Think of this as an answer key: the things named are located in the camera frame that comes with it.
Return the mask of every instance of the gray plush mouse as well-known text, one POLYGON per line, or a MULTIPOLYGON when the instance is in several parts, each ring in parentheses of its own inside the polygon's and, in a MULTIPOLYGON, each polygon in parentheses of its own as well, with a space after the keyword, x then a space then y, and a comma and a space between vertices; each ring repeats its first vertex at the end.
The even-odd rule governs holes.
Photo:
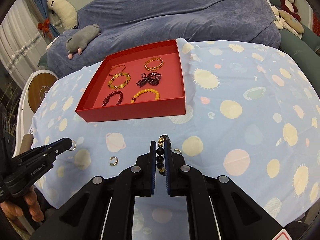
POLYGON ((100 31, 99 25, 92 24, 73 34, 72 37, 67 40, 66 44, 69 53, 68 58, 72 59, 73 54, 76 52, 81 55, 83 50, 88 46, 88 43, 101 34, 100 31))

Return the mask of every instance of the blue blanket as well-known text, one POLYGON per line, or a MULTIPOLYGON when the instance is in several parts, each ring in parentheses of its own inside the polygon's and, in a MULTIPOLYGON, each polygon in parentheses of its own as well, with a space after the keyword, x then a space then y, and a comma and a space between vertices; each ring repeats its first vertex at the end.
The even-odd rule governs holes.
POLYGON ((78 11, 78 29, 64 32, 48 50, 48 65, 61 78, 109 54, 179 37, 278 48, 274 17, 266 0, 94 0, 78 11), (102 35, 69 60, 68 38, 90 24, 98 24, 102 35))

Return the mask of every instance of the tag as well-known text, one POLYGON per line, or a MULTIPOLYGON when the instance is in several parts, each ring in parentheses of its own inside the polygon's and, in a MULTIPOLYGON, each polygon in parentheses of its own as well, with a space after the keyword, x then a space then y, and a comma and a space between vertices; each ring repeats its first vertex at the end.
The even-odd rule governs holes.
POLYGON ((287 230, 282 229, 272 240, 292 240, 287 230))

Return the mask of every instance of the yellow beaded bracelet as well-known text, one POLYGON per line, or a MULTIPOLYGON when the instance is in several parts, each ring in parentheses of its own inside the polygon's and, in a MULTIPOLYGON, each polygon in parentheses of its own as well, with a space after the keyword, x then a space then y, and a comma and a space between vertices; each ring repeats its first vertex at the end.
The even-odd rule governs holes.
POLYGON ((143 89, 143 90, 139 91, 138 93, 136 93, 133 96, 133 98, 131 100, 131 103, 134 103, 136 101, 137 97, 140 96, 141 94, 148 93, 148 92, 152 92, 152 93, 156 94, 156 99, 155 100, 158 100, 160 98, 160 94, 159 94, 158 90, 155 90, 155 89, 152 89, 152 88, 148 88, 148 89, 143 89))
POLYGON ((124 87, 129 83, 130 79, 131 79, 131 77, 130 77, 129 73, 122 73, 122 72, 120 72, 120 73, 118 73, 118 74, 113 75, 113 77, 112 77, 112 78, 110 79, 110 81, 108 82, 108 87, 111 88, 111 89, 121 89, 121 88, 124 88, 124 87), (113 86, 113 85, 112 85, 113 81, 114 81, 116 78, 120 77, 120 76, 125 76, 125 77, 127 77, 127 79, 126 79, 122 84, 120 84, 119 86, 113 86))

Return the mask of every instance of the finger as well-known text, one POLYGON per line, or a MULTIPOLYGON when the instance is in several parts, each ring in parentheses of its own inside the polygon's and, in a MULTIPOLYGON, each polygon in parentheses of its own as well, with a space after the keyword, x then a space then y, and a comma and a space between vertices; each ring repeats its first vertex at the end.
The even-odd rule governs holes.
POLYGON ((32 190, 24 196, 24 199, 29 206, 32 206, 37 201, 38 197, 36 192, 32 190))
POLYGON ((40 222, 44 220, 44 215, 41 211, 38 201, 30 206, 30 214, 32 215, 34 221, 40 222))
POLYGON ((14 217, 21 217, 23 215, 22 209, 10 201, 4 201, 0 205, 4 214, 10 219, 14 219, 14 217))
POLYGON ((39 213, 39 215, 37 215, 36 217, 32 217, 32 219, 36 222, 41 222, 44 220, 44 215, 42 213, 42 211, 39 213))
POLYGON ((36 201, 32 206, 30 206, 29 211, 33 217, 36 217, 41 213, 41 208, 38 201, 36 201))

